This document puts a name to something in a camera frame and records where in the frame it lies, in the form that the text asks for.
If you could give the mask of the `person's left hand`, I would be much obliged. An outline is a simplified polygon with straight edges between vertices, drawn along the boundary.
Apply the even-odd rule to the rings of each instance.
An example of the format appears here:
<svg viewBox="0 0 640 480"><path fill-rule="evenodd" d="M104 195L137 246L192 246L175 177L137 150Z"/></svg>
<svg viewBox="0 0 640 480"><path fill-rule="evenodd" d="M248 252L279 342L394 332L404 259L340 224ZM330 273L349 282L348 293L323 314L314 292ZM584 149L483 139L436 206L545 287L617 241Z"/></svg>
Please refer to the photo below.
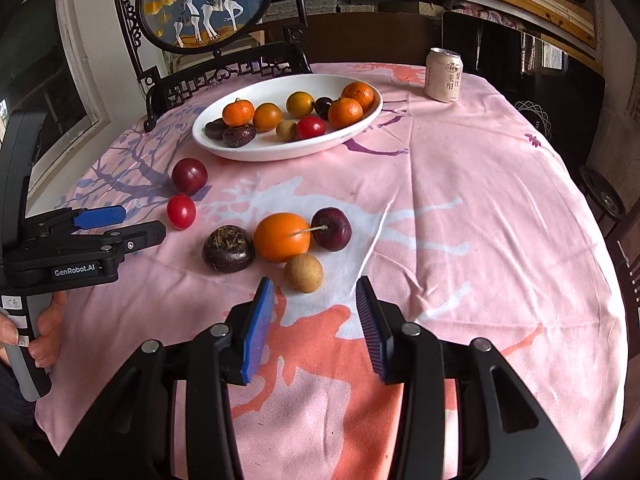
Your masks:
<svg viewBox="0 0 640 480"><path fill-rule="evenodd" d="M52 366L61 354L63 310L66 292L55 292L49 307L43 310L37 320L39 336L28 347L29 354L38 367ZM9 365L6 347L17 344L17 327L6 316L1 315L1 361Z"/></svg>

